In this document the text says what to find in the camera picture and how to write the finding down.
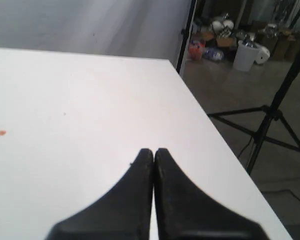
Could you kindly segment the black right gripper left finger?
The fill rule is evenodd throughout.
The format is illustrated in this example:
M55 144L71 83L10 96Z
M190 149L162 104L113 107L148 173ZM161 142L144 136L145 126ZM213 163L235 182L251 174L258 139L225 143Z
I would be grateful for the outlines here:
M55 224L48 240L147 240L154 157L142 148L124 176L100 199Z

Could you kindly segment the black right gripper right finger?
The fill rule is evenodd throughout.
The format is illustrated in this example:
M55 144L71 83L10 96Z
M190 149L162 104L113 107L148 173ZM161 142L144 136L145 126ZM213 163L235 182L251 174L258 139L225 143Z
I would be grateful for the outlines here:
M267 240L262 227L200 190L166 148L154 157L154 200L161 240Z

